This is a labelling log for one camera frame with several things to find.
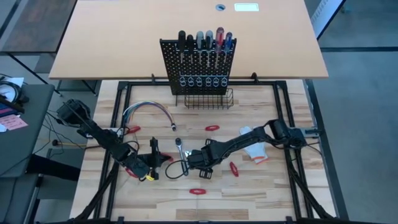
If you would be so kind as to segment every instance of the yellow tag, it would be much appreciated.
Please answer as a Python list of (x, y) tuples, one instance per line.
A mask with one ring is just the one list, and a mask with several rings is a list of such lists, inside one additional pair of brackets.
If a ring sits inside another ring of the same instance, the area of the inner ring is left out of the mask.
[(155, 180), (153, 177), (151, 177), (151, 176), (149, 176), (149, 175), (146, 175), (145, 177), (146, 177), (146, 178), (147, 178), (147, 180), (149, 180), (149, 181), (153, 181), (153, 180)]

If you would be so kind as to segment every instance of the pink paper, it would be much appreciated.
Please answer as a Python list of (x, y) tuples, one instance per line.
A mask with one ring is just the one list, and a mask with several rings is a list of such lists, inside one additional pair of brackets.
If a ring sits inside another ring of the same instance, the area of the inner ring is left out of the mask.
[(0, 124), (4, 125), (8, 130), (14, 130), (27, 126), (25, 121), (14, 114), (0, 118)]

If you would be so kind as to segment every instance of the cable bundle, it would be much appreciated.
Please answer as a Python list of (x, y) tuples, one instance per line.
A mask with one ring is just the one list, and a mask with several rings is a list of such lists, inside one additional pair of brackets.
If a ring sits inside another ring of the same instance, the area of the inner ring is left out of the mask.
[(164, 107), (160, 103), (156, 103), (153, 101), (142, 101), (142, 102), (134, 103), (133, 105), (129, 106), (125, 111), (123, 111), (123, 121), (125, 123), (130, 122), (130, 120), (132, 120), (132, 115), (134, 114), (134, 112), (136, 112), (136, 110), (138, 108), (140, 108), (141, 106), (145, 106), (145, 105), (152, 105), (152, 106), (156, 106), (159, 109), (161, 109), (169, 118), (173, 131), (176, 130), (172, 114), (166, 109), (166, 107)]

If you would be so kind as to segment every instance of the screwdriver handle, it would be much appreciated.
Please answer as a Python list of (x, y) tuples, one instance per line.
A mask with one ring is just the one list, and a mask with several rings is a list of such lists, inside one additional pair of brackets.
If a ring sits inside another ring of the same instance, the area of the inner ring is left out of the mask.
[(222, 27), (217, 28), (216, 32), (216, 53), (221, 52), (221, 47), (223, 46), (223, 39), (224, 39), (224, 29)]
[(203, 42), (203, 32), (202, 31), (198, 31), (197, 32), (197, 46), (198, 46), (198, 50), (202, 50), (202, 42)]
[(208, 30), (206, 32), (206, 50), (209, 52), (213, 46), (213, 31)]
[(232, 47), (232, 33), (228, 32), (225, 35), (225, 45), (224, 45), (225, 53), (228, 53), (231, 47)]
[(193, 40), (193, 36), (190, 34), (187, 36), (187, 46), (190, 54), (193, 54), (193, 49), (195, 48), (195, 41)]
[(180, 32), (178, 32), (178, 49), (180, 50), (181, 54), (185, 50), (185, 31), (184, 30), (181, 30)]

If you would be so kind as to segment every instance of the wrench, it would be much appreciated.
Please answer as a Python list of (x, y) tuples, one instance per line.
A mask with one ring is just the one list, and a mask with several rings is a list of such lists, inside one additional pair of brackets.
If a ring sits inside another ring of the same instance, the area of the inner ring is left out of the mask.
[[(180, 138), (175, 139), (175, 145), (177, 146), (178, 150), (180, 151), (181, 160), (184, 161), (185, 159), (184, 159), (184, 155), (182, 153), (182, 141)], [(181, 168), (182, 168), (182, 172), (184, 173), (184, 175), (188, 175), (188, 164), (186, 162), (181, 162)]]

